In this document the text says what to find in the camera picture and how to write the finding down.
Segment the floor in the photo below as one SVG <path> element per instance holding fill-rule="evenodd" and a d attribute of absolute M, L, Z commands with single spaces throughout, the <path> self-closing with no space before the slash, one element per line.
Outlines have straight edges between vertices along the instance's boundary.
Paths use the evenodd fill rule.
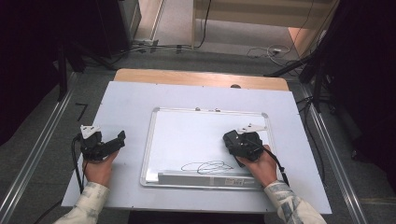
<path fill-rule="evenodd" d="M 158 30 L 153 36 L 153 39 L 159 40 L 159 44 L 189 44 L 188 40 L 190 37 L 188 37 L 188 34 L 190 32 L 187 34 L 180 27 L 169 28 L 171 24 L 176 23 L 172 23 L 172 18 L 167 17 L 167 15 L 172 15 L 172 11 L 168 9 L 181 7 L 178 4 L 180 2 L 188 1 L 165 1 L 163 13 L 158 23 Z M 235 39 L 232 36 L 228 36 L 229 39 L 227 40 L 224 39 L 226 35 L 219 36 L 211 33 L 215 29 L 218 30 L 219 27 L 224 28 L 223 32 L 225 33 L 230 31 L 227 31 L 227 29 L 246 30 L 236 31 L 238 35 L 234 35 Z M 290 36 L 287 36 L 287 29 L 279 27 L 261 27 L 259 29 L 255 26 L 250 29 L 247 27 L 238 28 L 237 25 L 221 25 L 220 23 L 209 22 L 206 27 L 205 41 L 207 42 L 199 50 L 182 50 L 179 54 L 174 49 L 157 49 L 152 53 L 134 51 L 125 54 L 115 65 L 125 68 L 208 71 L 246 76 L 261 76 L 281 68 L 282 65 L 276 64 L 270 58 L 265 57 L 266 48 L 274 44 L 292 46 L 292 40 Z M 244 35 L 250 33 L 252 33 L 252 36 L 257 34 L 257 37 L 250 38 L 251 42 L 242 42 L 241 40 L 246 40 Z M 265 41 L 256 42 L 260 40 L 260 37 L 264 37 Z M 141 40 L 144 39 L 149 42 L 151 41 L 149 38 L 150 36 L 147 38 L 143 37 Z M 252 53 L 249 50 L 257 47 L 263 48 L 263 57 L 249 57 L 251 56 L 249 53 Z M 255 51 L 254 53 L 257 56 L 262 55 L 261 51 Z M 275 60 L 284 65 L 295 59 L 297 59 L 296 53 L 291 51 L 290 54 Z M 302 85 L 298 82 L 296 76 L 299 72 L 301 70 L 295 70 L 282 76 L 288 81 L 296 102 L 309 96 L 311 89 L 310 85 Z M 25 186 L 23 194 L 20 198 L 15 199 L 18 203 L 15 204 L 14 212 L 9 217 L 8 223 L 34 222 L 47 209 L 62 199 L 73 173 L 70 156 L 71 139 L 78 133 L 81 124 L 91 124 L 93 122 L 97 108 L 106 90 L 106 85 L 108 81 L 114 78 L 115 72 L 108 71 L 101 66 L 92 65 L 86 69 L 84 74 L 74 74 L 71 70 L 69 74 L 71 90 L 68 101 L 64 104 L 63 114 L 56 122 L 48 142 L 42 143 L 44 151 L 42 152 L 41 160 L 37 163 L 36 168 L 31 170 L 30 181 Z M 61 105 L 56 103 L 57 94 L 58 89 L 55 88 L 26 119 L 11 140 L 0 146 L 1 201 L 9 193 L 15 178 L 20 175 L 20 170 L 30 152 L 35 149 L 35 143 L 40 138 L 41 132 L 46 130 L 47 121 L 51 118 L 54 108 L 61 107 Z M 326 96 L 329 93 L 323 90 L 322 95 Z M 82 108 L 76 103 L 89 105 L 80 121 L 78 121 L 78 117 Z M 341 161 L 347 180 L 350 182 L 361 206 L 365 221 L 356 221 L 350 215 L 353 209 L 351 210 L 346 203 L 338 171 L 332 166 L 331 154 L 329 154 L 327 149 L 326 139 L 318 131 L 318 127 L 320 127 L 318 126 L 318 115 L 315 114 L 314 110 L 311 110 L 311 113 L 307 116 L 307 127 L 309 127 L 313 138 L 308 137 L 308 139 L 310 140 L 318 170 L 321 171 L 321 168 L 324 168 L 324 188 L 332 207 L 332 215 L 325 216 L 325 219 L 328 223 L 396 223 L 396 216 L 394 216 L 396 211 L 395 193 L 389 187 L 385 173 L 370 162 L 351 159 L 353 147 L 350 144 L 349 134 L 344 128 L 343 121 L 338 118 L 336 113 L 334 115 L 330 108 L 330 106 L 322 104 L 322 113 L 319 117 L 324 121 L 336 155 Z M 67 207 L 56 207 L 41 223 L 52 223 L 69 210 L 70 208 Z M 105 208 L 99 218 L 99 223 L 127 223 L 128 218 L 129 211 Z M 266 215 L 265 221 L 266 223 L 281 223 L 276 214 Z"/>

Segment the person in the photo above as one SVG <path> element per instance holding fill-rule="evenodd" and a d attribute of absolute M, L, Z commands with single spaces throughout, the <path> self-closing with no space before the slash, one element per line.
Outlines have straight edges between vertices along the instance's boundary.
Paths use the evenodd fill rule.
<path fill-rule="evenodd" d="M 118 151 L 100 163 L 88 163 L 85 168 L 88 184 L 74 208 L 58 219 L 55 224 L 96 223 L 109 193 L 111 164 Z M 285 223 L 326 223 L 323 217 L 290 187 L 276 178 L 276 162 L 268 153 L 262 153 L 256 161 L 237 158 L 246 165 L 252 175 L 262 184 L 264 192 L 276 208 L 277 215 Z"/>

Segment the forearm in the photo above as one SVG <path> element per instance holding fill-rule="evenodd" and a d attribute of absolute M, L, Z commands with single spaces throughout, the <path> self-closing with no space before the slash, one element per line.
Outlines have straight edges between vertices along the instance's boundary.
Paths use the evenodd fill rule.
<path fill-rule="evenodd" d="M 264 189 L 286 223 L 326 223 L 306 201 L 298 197 L 283 181 L 275 181 Z"/>
<path fill-rule="evenodd" d="M 110 190 L 102 185 L 88 182 L 74 208 L 55 224 L 96 223 L 109 192 Z"/>

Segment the desk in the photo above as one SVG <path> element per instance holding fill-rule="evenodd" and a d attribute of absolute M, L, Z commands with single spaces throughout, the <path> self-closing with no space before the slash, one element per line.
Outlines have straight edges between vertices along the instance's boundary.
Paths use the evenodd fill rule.
<path fill-rule="evenodd" d="M 261 111 L 265 108 L 274 121 L 275 146 L 282 148 L 276 151 L 277 156 L 282 165 L 285 164 L 293 190 L 320 213 L 331 212 L 297 107 L 282 78 L 121 69 L 115 80 L 109 83 L 93 123 L 102 127 L 104 141 L 114 138 L 120 130 L 124 130 L 127 136 L 125 147 L 114 161 L 110 183 L 112 191 L 106 207 L 250 214 L 275 211 L 260 191 L 158 189 L 140 185 L 152 109 L 157 106 L 200 106 L 233 111 Z M 272 82 L 278 84 L 282 91 L 263 90 L 270 88 Z M 230 84 L 256 89 L 222 88 Z M 72 176 L 63 206 L 73 206 L 77 198 L 78 184 Z"/>
<path fill-rule="evenodd" d="M 195 20 L 205 19 L 209 3 L 208 0 L 193 1 L 192 47 Z M 338 3 L 339 0 L 212 0 L 208 19 L 289 27 L 295 48 L 304 57 L 327 29 Z"/>

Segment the whiteboard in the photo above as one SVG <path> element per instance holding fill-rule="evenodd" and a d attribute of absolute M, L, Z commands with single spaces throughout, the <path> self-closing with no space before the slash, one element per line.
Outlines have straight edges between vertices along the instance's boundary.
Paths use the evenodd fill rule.
<path fill-rule="evenodd" d="M 263 128 L 257 133 L 276 154 L 265 113 L 155 108 L 140 183 L 146 187 L 260 189 L 222 139 L 225 133 L 249 124 Z"/>

